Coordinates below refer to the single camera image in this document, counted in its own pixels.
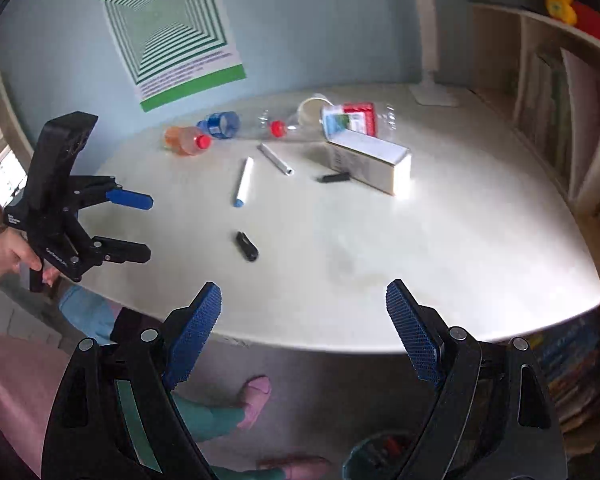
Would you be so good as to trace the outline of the person left hand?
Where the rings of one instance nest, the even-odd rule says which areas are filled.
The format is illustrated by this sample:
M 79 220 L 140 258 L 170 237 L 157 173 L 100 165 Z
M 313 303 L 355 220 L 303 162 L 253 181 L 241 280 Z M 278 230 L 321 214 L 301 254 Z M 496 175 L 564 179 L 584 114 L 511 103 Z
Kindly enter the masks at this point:
M 46 285 L 53 285 L 60 275 L 53 266 L 44 266 L 18 231 L 7 229 L 0 233 L 0 279 L 9 272 L 18 272 L 20 264 L 42 271 Z

